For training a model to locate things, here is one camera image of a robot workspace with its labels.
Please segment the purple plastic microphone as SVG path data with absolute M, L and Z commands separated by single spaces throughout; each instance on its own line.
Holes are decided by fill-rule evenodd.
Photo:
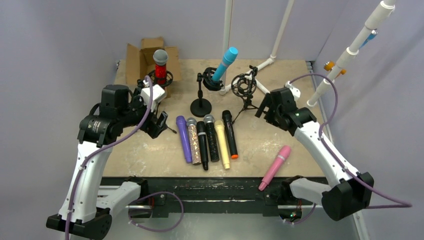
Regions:
M 184 118 L 184 116 L 179 115 L 179 116 L 176 117 L 176 125 L 177 125 L 177 128 L 178 128 L 178 132 L 179 132 L 179 136 L 180 136 L 180 141 L 181 141 L 185 161 L 188 164 L 191 164 L 193 162 L 192 153 L 191 153 L 191 147 L 190 147 L 190 141 L 189 141 L 187 121 Z

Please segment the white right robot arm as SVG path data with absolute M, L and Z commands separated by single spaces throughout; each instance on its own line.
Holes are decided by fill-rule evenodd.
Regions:
M 287 131 L 310 153 L 327 184 L 302 176 L 290 177 L 281 184 L 285 201 L 304 199 L 323 207 L 334 221 L 340 221 L 370 205 L 374 178 L 351 165 L 322 133 L 317 118 L 306 107 L 298 108 L 292 91 L 278 88 L 265 95 L 255 116 Z

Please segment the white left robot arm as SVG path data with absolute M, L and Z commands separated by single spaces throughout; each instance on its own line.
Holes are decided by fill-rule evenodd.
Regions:
M 148 182 L 140 177 L 126 178 L 104 197 L 99 196 L 99 189 L 113 147 L 124 140 L 125 128 L 133 127 L 153 139 L 166 129 L 167 114 L 156 113 L 157 104 L 165 97 L 165 90 L 157 84 L 139 85 L 135 90 L 109 84 L 102 89 L 101 101 L 79 124 L 71 184 L 59 212 L 47 218 L 47 228 L 64 232 L 66 239 L 102 240 L 116 215 L 128 204 L 149 196 Z

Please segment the cream plastic microphone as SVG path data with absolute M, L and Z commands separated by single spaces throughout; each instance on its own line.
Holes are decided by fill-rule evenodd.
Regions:
M 215 132 L 218 139 L 218 145 L 222 158 L 222 165 L 225 170 L 230 169 L 229 150 L 226 141 L 225 127 L 222 120 L 217 120 L 214 123 Z

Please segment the red glitter microphone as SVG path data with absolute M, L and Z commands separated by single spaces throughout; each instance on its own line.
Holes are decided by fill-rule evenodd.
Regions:
M 167 82 L 168 53 L 164 49 L 158 49 L 153 54 L 153 60 L 155 62 L 155 80 L 158 85 L 164 85 Z

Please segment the black microphone with silver band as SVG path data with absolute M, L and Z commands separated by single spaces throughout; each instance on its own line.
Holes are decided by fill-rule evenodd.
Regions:
M 196 131 L 199 143 L 201 164 L 204 171 L 209 170 L 209 155 L 208 155 L 208 143 L 206 135 L 206 125 L 203 121 L 198 121 L 196 124 Z

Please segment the black tripod mic stand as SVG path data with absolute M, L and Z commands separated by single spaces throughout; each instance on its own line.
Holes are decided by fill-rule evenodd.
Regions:
M 231 82 L 232 93 L 241 98 L 243 101 L 243 108 L 239 111 L 235 119 L 232 121 L 234 124 L 240 113 L 247 110 L 257 110 L 258 107 L 253 105 L 252 99 L 253 94 L 257 89 L 256 76 L 258 74 L 258 68 L 256 66 L 249 66 L 250 71 L 248 73 L 241 73 L 236 75 Z
M 168 70 L 152 70 L 147 75 L 147 79 L 138 79 L 136 81 L 137 93 L 141 95 L 145 104 L 150 102 L 150 87 L 153 88 L 152 103 L 150 107 L 150 116 L 144 122 L 142 130 L 148 133 L 152 138 L 156 138 L 170 127 L 166 124 L 168 114 L 164 111 L 159 112 L 159 105 L 167 96 L 167 87 L 173 83 L 174 76 Z

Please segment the pink plastic microphone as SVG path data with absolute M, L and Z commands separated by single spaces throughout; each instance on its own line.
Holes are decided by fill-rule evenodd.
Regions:
M 270 184 L 271 180 L 274 178 L 276 173 L 279 171 L 280 167 L 284 164 L 284 162 L 288 159 L 291 154 L 291 147 L 288 145 L 284 145 L 279 152 L 276 154 L 272 164 L 266 171 L 263 176 L 261 183 L 258 186 L 259 191 L 264 191 L 265 188 Z

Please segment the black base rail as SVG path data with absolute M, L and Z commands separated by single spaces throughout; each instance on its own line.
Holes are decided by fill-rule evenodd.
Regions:
M 312 202 L 289 198 L 283 184 L 286 177 L 275 177 L 265 190 L 259 190 L 260 177 L 103 177 L 101 187 L 124 182 L 141 184 L 141 196 L 130 205 L 152 207 L 153 218 L 169 214 L 260 214 L 264 217 L 288 216 L 290 210 L 304 209 Z

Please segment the black glitter microphone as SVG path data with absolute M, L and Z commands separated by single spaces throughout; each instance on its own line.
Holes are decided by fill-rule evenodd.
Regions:
M 204 116 L 204 123 L 206 128 L 206 136 L 208 141 L 208 149 L 210 160 L 212 162 L 218 162 L 220 160 L 216 131 L 215 131 L 215 119 L 211 114 Z

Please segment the blue plastic microphone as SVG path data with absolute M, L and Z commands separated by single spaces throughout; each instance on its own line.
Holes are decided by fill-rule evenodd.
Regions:
M 216 68 L 211 80 L 214 83 L 218 83 L 223 76 L 223 74 L 226 72 L 228 67 L 236 60 L 237 56 L 239 54 L 239 51 L 236 47 L 229 47 L 228 50 L 224 53 L 222 57 L 222 61 L 219 64 L 219 66 Z

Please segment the black round-base desk mic stand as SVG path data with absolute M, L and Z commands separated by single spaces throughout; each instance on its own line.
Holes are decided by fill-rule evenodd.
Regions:
M 213 77 L 217 68 L 207 67 L 203 73 L 198 73 L 196 82 L 198 83 L 197 98 L 190 105 L 190 112 L 198 118 L 205 117 L 212 111 L 211 103 L 203 97 L 202 86 L 207 90 L 217 92 L 222 89 L 223 82 L 221 80 L 214 80 Z

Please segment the blue marker on pipe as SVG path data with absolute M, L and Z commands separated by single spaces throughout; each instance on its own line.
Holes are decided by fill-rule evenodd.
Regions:
M 359 47 L 359 49 L 361 49 L 362 47 L 364 47 L 369 41 L 373 40 L 377 35 L 378 35 L 378 31 L 376 29 L 373 29 L 370 32 L 370 34 L 368 35 L 368 37 L 361 44 L 361 46 Z

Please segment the plain black microphone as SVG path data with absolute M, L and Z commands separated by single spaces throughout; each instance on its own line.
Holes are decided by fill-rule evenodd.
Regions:
M 229 110 L 224 110 L 222 112 L 221 117 L 224 123 L 224 129 L 225 129 L 225 134 L 228 141 L 230 156 L 233 160 L 237 159 L 239 157 L 239 154 L 238 154 L 235 132 L 233 127 L 232 114 Z

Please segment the silver rhinestone microphone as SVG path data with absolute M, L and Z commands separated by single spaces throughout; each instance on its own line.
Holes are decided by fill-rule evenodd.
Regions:
M 188 131 L 188 139 L 191 151 L 191 158 L 193 165 L 200 165 L 202 163 L 198 133 L 197 133 L 197 121 L 193 117 L 189 117 L 186 120 L 186 126 Z

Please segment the brown cardboard box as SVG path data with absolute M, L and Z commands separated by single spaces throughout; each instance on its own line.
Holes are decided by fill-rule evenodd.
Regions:
M 155 69 L 153 54 L 156 50 L 163 49 L 168 54 L 166 69 L 172 73 L 173 82 L 182 79 L 179 62 L 179 49 L 177 46 L 165 46 L 163 37 L 143 38 L 141 47 L 127 44 L 125 61 L 125 80 L 128 85 L 136 85 L 137 80 Z

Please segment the white PVC pipe frame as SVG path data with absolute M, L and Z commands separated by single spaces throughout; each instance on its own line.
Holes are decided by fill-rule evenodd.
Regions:
M 328 90 L 329 85 L 333 83 L 338 76 L 344 75 L 346 73 L 345 68 L 358 55 L 360 51 L 359 47 L 369 36 L 370 32 L 372 30 L 378 31 L 378 27 L 383 23 L 383 21 L 386 20 L 395 11 L 395 3 L 396 0 L 380 1 L 377 7 L 373 10 L 373 12 L 365 21 L 364 26 L 360 30 L 358 35 L 354 38 L 352 43 L 343 51 L 337 61 L 335 63 L 329 61 L 324 65 L 325 71 L 328 72 L 326 76 L 328 79 L 323 80 L 323 82 L 318 85 L 315 90 L 315 93 L 306 102 L 308 107 L 314 107 L 317 104 L 319 98 Z M 275 62 L 275 59 L 277 57 L 277 50 L 280 46 L 280 42 L 293 5 L 293 0 L 289 0 L 287 2 L 271 54 L 268 59 L 266 59 L 264 62 L 257 66 L 259 71 Z

